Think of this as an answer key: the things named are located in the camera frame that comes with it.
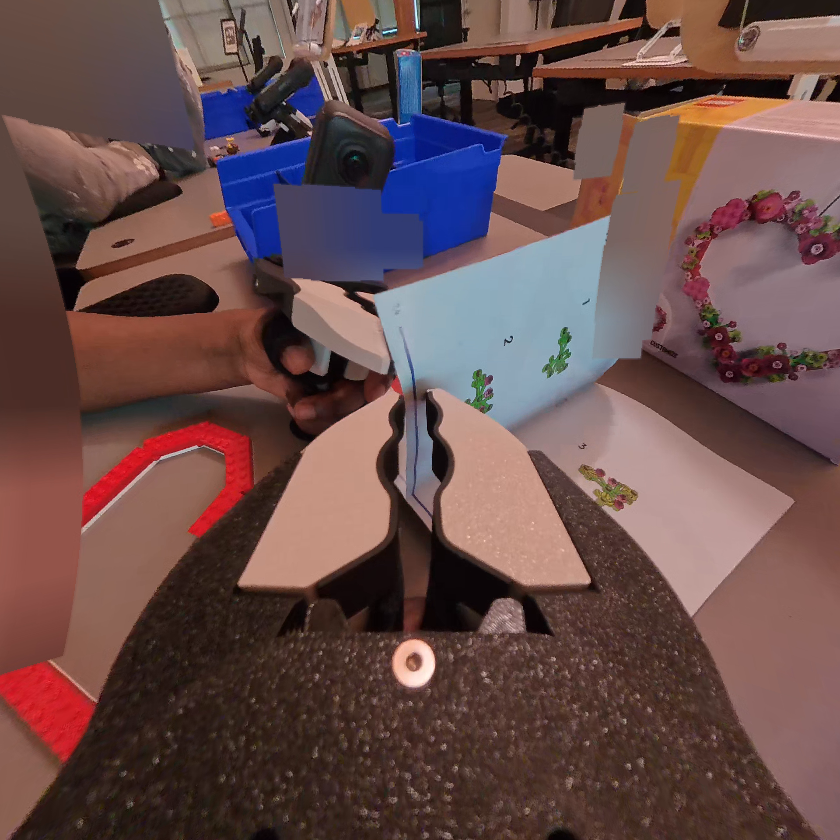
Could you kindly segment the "person's left forearm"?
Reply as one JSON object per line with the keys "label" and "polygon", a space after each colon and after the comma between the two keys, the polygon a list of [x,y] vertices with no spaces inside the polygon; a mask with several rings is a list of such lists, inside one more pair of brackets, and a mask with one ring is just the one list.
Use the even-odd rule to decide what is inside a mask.
{"label": "person's left forearm", "polygon": [[247,384],[242,336],[258,315],[227,310],[128,318],[69,312],[80,410],[93,413]]}

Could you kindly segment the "white tabletop stand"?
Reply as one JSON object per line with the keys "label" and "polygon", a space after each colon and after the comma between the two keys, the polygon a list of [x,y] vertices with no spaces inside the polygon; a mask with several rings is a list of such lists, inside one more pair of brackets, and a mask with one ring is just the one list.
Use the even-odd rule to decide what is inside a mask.
{"label": "white tabletop stand", "polygon": [[672,19],[649,38],[635,57],[623,63],[623,67],[677,67],[689,62],[679,36],[668,37],[672,29],[679,29],[681,21]]}

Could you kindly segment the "blue plastic bin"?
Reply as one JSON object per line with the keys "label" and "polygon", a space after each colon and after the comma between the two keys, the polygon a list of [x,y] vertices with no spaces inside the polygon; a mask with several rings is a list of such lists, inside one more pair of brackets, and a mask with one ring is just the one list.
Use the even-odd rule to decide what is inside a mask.
{"label": "blue plastic bin", "polygon": [[[201,94],[205,126],[205,140],[226,138],[235,133],[252,130],[255,126],[246,116],[246,108],[254,95],[246,86],[225,91],[211,91]],[[322,107],[324,97],[319,82],[313,78],[287,100],[287,104],[312,118]]]}
{"label": "blue plastic bin", "polygon": [[[382,211],[420,217],[425,257],[486,236],[504,135],[423,114],[382,123],[395,142]],[[217,164],[227,214],[249,259],[280,254],[275,186],[301,184],[309,144],[289,141]]]}

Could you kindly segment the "grey patterned cloth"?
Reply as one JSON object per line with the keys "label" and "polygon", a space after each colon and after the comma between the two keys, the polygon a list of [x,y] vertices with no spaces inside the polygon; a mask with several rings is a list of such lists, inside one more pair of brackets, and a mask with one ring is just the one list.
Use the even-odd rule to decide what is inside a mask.
{"label": "grey patterned cloth", "polygon": [[128,141],[109,142],[13,117],[3,117],[41,218],[99,224],[161,172],[207,167],[201,151]]}

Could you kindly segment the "grey side table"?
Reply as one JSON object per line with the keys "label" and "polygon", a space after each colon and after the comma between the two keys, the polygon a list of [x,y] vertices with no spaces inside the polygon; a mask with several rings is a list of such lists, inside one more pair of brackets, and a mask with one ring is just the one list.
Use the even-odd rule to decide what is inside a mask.
{"label": "grey side table", "polygon": [[141,266],[235,236],[231,224],[216,227],[224,210],[216,169],[180,180],[182,194],[94,229],[76,267],[87,279]]}

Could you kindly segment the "long wooden table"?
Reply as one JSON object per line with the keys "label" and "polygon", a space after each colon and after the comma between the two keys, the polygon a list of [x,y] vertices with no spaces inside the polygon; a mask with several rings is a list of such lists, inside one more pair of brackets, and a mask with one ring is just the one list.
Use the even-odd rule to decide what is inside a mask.
{"label": "long wooden table", "polygon": [[728,85],[736,88],[743,85],[749,88],[770,85],[772,98],[785,98],[795,78],[795,74],[749,75],[745,70],[739,77],[708,77],[701,75],[690,63],[672,67],[623,67],[623,63],[633,59],[643,44],[642,41],[628,42],[540,65],[534,69],[532,77],[544,83],[559,80],[593,81],[597,87],[609,91],[669,90],[686,93],[690,98],[715,94]]}
{"label": "long wooden table", "polygon": [[615,46],[620,37],[635,35],[643,17],[565,26],[504,35],[485,44],[461,43],[421,53],[423,79],[436,86],[459,83],[459,118],[474,125],[474,81],[527,81],[540,56],[548,62],[582,56],[605,46]]}
{"label": "long wooden table", "polygon": [[416,49],[419,47],[427,33],[425,31],[418,31],[412,35],[395,35],[386,38],[379,38],[373,41],[365,41],[354,45],[340,45],[332,47],[331,55],[335,63],[340,62],[343,67],[346,67],[350,79],[351,101],[353,106],[364,112],[362,91],[357,77],[357,67],[366,65],[368,54],[380,55],[385,57],[386,71],[387,71],[387,87],[392,106],[392,117],[395,121],[399,119],[398,108],[398,93],[397,93],[397,73],[395,53],[399,48],[411,47]]}

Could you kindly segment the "white cylindrical device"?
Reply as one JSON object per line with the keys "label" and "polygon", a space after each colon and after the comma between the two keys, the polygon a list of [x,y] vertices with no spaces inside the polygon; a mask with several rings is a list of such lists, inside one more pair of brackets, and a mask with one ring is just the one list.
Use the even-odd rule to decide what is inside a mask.
{"label": "white cylindrical device", "polygon": [[734,53],[745,62],[839,61],[839,16],[752,22],[742,27]]}

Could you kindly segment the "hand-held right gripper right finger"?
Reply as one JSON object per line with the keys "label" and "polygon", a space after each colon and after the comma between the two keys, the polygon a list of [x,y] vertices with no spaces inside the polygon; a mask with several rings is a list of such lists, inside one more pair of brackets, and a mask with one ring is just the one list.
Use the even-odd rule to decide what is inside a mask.
{"label": "hand-held right gripper right finger", "polygon": [[444,547],[528,594],[592,580],[524,444],[442,389],[427,391],[434,530]]}

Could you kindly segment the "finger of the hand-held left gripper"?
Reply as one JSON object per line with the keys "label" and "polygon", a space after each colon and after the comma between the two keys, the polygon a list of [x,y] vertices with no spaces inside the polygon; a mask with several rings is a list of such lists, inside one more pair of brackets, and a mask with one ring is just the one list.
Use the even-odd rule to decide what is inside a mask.
{"label": "finger of the hand-held left gripper", "polygon": [[310,372],[325,376],[333,355],[345,359],[341,375],[362,381],[370,372],[389,374],[392,357],[378,316],[352,300],[345,290],[319,280],[295,279],[291,323],[311,343]]}

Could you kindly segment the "blue upright block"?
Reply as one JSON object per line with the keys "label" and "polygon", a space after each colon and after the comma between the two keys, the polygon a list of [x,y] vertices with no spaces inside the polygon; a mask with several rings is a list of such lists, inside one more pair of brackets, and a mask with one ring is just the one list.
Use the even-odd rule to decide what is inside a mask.
{"label": "blue upright block", "polygon": [[414,116],[423,112],[423,61],[415,49],[399,49],[395,52],[397,89],[396,118],[399,124],[411,122]]}

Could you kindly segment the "person's left hand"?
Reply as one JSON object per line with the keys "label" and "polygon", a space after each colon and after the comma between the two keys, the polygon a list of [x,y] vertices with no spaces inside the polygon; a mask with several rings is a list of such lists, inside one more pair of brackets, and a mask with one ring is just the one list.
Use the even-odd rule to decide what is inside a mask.
{"label": "person's left hand", "polygon": [[304,378],[316,355],[309,338],[279,311],[246,311],[239,333],[239,362],[246,379],[286,402],[294,433],[311,440],[344,417],[392,389],[392,374],[370,372],[362,381],[333,380],[325,390],[309,390]]}

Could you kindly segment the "pale wooden board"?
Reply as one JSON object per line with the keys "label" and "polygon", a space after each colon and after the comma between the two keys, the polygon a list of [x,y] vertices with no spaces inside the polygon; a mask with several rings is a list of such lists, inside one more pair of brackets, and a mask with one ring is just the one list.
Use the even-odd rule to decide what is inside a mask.
{"label": "pale wooden board", "polygon": [[681,43],[689,63],[708,77],[739,77],[736,42],[748,1],[684,1]]}

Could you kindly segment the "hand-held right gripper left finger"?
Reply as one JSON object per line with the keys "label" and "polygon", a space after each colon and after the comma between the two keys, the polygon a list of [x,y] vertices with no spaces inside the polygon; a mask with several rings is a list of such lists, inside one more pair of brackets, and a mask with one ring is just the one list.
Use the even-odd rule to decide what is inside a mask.
{"label": "hand-held right gripper left finger", "polygon": [[315,597],[384,548],[396,521],[380,455],[394,435],[399,395],[383,395],[301,452],[238,587]]}

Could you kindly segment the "instruction booklet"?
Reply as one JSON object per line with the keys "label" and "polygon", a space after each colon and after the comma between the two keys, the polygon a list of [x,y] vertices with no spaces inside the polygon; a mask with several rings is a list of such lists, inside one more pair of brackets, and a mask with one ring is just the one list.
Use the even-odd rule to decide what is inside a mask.
{"label": "instruction booklet", "polygon": [[608,220],[383,292],[376,307],[407,396],[397,485],[430,527],[438,480],[430,387],[542,451],[654,561],[696,615],[793,500],[631,397],[595,381]]}

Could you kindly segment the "red brick heart frame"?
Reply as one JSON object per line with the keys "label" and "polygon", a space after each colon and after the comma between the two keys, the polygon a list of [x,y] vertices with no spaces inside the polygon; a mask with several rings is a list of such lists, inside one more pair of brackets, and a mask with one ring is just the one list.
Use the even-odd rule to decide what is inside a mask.
{"label": "red brick heart frame", "polygon": [[[159,462],[199,448],[221,455],[225,470],[223,488],[189,528],[193,536],[203,536],[255,484],[250,438],[210,422],[148,438],[131,450],[84,493],[82,531]],[[62,763],[75,751],[97,703],[50,660],[3,674],[1,697]]]}

